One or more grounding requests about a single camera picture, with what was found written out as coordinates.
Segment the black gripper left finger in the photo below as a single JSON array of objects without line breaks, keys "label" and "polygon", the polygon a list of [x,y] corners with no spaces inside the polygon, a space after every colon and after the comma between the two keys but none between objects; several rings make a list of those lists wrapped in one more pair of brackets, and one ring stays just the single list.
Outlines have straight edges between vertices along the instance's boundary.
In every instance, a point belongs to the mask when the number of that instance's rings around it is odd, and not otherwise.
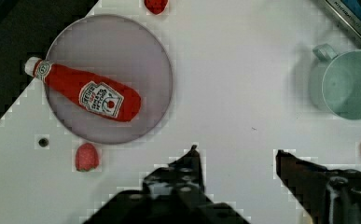
[{"label": "black gripper left finger", "polygon": [[143,179],[140,190],[123,190],[84,224],[250,224],[226,203],[205,194],[201,155],[183,157]]}]

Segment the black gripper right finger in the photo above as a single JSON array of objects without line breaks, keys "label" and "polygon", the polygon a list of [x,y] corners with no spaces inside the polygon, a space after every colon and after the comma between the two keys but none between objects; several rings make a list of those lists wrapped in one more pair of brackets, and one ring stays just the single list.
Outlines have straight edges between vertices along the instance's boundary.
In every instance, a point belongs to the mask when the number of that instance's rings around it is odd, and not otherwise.
[{"label": "black gripper right finger", "polygon": [[361,172],[328,169],[280,150],[276,174],[312,224],[361,224]]}]

